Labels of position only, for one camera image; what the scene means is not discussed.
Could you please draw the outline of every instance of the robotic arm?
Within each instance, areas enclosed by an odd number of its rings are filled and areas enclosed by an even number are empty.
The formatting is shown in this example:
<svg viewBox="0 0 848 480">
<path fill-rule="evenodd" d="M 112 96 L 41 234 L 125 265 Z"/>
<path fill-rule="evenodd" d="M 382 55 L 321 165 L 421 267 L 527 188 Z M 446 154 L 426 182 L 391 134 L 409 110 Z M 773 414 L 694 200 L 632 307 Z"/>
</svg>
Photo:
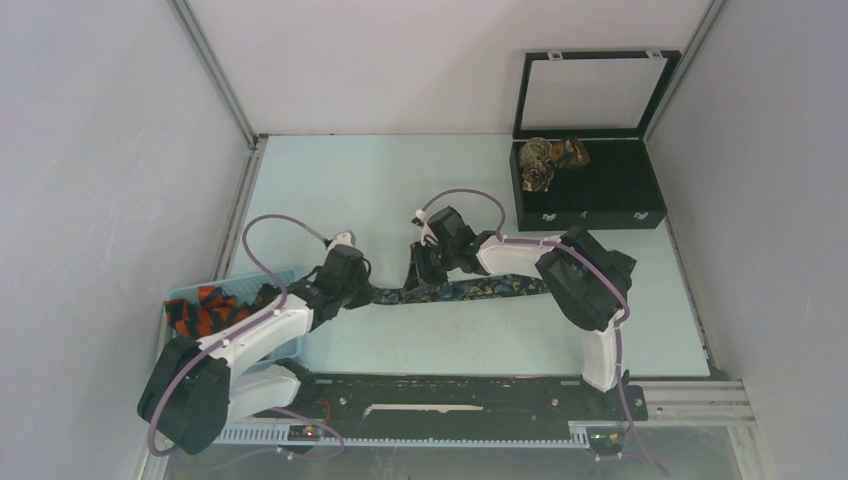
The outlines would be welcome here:
<svg viewBox="0 0 848 480">
<path fill-rule="evenodd" d="M 227 423 L 271 407 L 291 403 L 300 382 L 280 365 L 244 374 L 287 341 L 305 335 L 334 318 L 340 309 L 354 309 L 371 301 L 370 265 L 354 247 L 349 232 L 327 246 L 324 265 L 289 286 L 284 305 L 281 296 L 242 322 L 213 335 L 192 340 L 171 339 L 147 382 L 138 403 L 138 414 L 147 422 L 177 373 L 202 351 L 219 341 L 182 381 L 164 405 L 156 428 L 186 453 L 209 446 Z M 253 320 L 267 317 L 239 334 Z"/>
<path fill-rule="evenodd" d="M 571 247 L 588 259 L 626 298 L 636 260 L 607 251 L 582 227 L 561 237 L 541 238 L 536 245 L 499 240 L 493 231 L 475 234 L 451 207 L 428 216 L 418 210 L 412 223 L 421 227 L 421 240 L 412 245 L 419 280 L 447 281 L 456 268 L 479 275 L 517 274 L 541 278 L 571 323 L 583 330 L 584 381 L 601 392 L 612 389 L 616 351 L 614 323 L 624 315 L 616 298 L 582 263 L 545 241 Z"/>
</svg>

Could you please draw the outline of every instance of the plastic basket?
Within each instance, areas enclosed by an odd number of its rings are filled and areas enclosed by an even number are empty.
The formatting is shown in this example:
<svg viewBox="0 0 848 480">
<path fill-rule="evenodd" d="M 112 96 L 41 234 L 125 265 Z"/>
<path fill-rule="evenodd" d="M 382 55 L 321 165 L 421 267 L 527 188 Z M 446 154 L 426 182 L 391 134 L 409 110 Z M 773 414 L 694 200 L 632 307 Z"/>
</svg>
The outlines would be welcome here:
<svg viewBox="0 0 848 480">
<path fill-rule="evenodd" d="M 286 285 L 291 284 L 297 279 L 295 272 L 293 270 L 282 270 L 279 272 L 275 272 L 277 275 L 283 279 L 283 282 Z M 275 283 L 274 280 L 268 274 L 259 274 L 259 275 L 249 275 L 245 277 L 238 278 L 228 278 L 226 280 L 220 280 L 217 282 L 209 282 L 209 283 L 201 283 L 198 285 L 190 285 L 188 287 L 181 287 L 176 290 L 171 290 L 168 293 L 168 300 L 177 300 L 183 299 L 188 300 L 194 304 L 197 304 L 197 289 L 199 287 L 221 287 L 224 289 L 224 294 L 226 295 L 234 295 L 238 298 L 239 303 L 241 302 L 252 302 L 256 297 L 256 293 L 265 283 Z M 167 322 L 165 318 L 165 311 L 162 310 L 162 319 Z M 170 337 L 173 338 L 177 335 L 177 332 L 173 329 L 170 329 Z M 279 360 L 282 358 L 294 358 L 300 354 L 300 349 L 302 347 L 303 338 L 298 337 L 294 340 L 284 343 L 277 347 L 274 351 L 272 351 L 267 357 L 263 358 L 259 362 L 257 362 L 257 366 L 262 366 L 268 363 L 271 363 L 275 360 Z"/>
</svg>

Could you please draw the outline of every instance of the open box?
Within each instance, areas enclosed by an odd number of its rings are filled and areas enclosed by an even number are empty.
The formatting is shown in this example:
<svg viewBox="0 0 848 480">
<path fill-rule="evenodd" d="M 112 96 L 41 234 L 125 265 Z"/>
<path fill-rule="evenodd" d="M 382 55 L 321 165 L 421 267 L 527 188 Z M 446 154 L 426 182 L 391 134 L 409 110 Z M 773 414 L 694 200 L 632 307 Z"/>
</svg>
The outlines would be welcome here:
<svg viewBox="0 0 848 480">
<path fill-rule="evenodd" d="M 653 229 L 667 210 L 644 136 L 678 51 L 527 53 L 510 154 L 521 231 Z M 526 141 L 579 138 L 590 162 L 557 169 L 547 191 L 522 189 Z"/>
</svg>

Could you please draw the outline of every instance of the white tabletop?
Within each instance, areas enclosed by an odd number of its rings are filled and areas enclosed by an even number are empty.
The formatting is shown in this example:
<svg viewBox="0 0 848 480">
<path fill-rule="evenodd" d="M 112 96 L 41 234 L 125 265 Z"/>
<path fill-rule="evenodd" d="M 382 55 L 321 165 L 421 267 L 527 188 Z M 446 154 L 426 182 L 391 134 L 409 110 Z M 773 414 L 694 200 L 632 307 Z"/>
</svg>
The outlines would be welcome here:
<svg viewBox="0 0 848 480">
<path fill-rule="evenodd" d="M 402 285 L 410 220 L 448 188 L 484 190 L 504 204 L 504 233 L 517 235 L 508 135 L 271 137 L 247 217 L 283 213 L 326 236 L 352 230 L 373 265 L 371 282 Z M 451 195 L 475 231 L 493 229 L 487 200 Z M 608 249 L 637 260 L 629 292 L 633 316 L 622 327 L 624 363 L 637 376 L 707 376 L 707 363 L 664 224 L 656 230 L 593 231 Z M 543 236 L 542 232 L 523 236 Z M 251 248 L 268 266 L 299 275 L 323 261 L 323 246 L 298 227 L 257 225 Z M 258 272 L 239 245 L 230 275 Z M 459 275 L 452 279 L 465 278 Z M 420 305 L 369 305 L 342 312 L 305 338 L 303 363 L 323 372 L 577 375 L 578 329 L 549 295 Z"/>
</svg>

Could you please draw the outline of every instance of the box lid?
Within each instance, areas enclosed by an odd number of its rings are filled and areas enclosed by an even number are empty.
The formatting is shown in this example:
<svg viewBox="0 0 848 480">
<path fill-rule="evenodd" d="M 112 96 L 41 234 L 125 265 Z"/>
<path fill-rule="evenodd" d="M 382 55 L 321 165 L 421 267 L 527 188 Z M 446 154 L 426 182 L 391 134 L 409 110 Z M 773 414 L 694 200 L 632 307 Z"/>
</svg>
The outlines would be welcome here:
<svg viewBox="0 0 848 480">
<path fill-rule="evenodd" d="M 676 50 L 527 53 L 512 136 L 642 138 L 679 61 Z"/>
</svg>

